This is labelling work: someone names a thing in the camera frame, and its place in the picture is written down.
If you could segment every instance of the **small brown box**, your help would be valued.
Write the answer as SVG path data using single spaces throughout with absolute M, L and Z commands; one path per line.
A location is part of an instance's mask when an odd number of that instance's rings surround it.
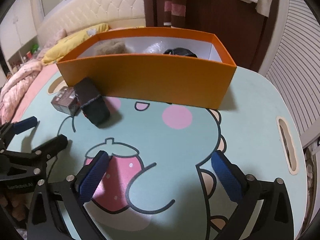
M 52 99 L 51 104 L 60 112 L 75 115 L 79 110 L 77 98 L 73 87 L 63 87 Z

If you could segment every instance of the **green object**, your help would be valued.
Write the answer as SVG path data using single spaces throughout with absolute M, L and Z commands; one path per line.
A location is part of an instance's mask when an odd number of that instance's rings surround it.
M 32 46 L 31 53 L 34 54 L 39 49 L 39 45 L 35 44 Z

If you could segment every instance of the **white louvered door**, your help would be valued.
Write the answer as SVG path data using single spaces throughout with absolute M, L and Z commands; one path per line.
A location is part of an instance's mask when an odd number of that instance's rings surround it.
M 283 36 L 265 77 L 279 90 L 306 147 L 320 134 L 320 25 L 304 0 L 289 0 Z

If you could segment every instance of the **yellow pillow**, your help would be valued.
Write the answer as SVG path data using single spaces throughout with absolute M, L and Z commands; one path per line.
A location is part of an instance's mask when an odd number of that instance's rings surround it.
M 97 33 L 106 32 L 107 30 L 109 30 L 108 24 L 101 23 L 63 38 L 57 45 L 47 51 L 42 59 L 42 63 L 44 65 L 49 65 L 54 62 L 58 62 L 71 50 L 89 39 L 91 36 Z

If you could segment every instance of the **pink bed sheet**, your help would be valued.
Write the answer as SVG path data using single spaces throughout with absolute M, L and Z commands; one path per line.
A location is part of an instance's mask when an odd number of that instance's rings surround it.
M 53 77 L 55 73 L 58 72 L 58 67 L 56 64 L 48 65 L 43 68 L 39 75 L 35 78 L 33 83 L 30 85 L 28 91 L 25 93 L 23 99 L 21 100 L 16 113 L 12 119 L 12 122 L 18 122 L 21 120 L 24 112 L 31 104 L 32 100 L 40 92 L 45 84 Z

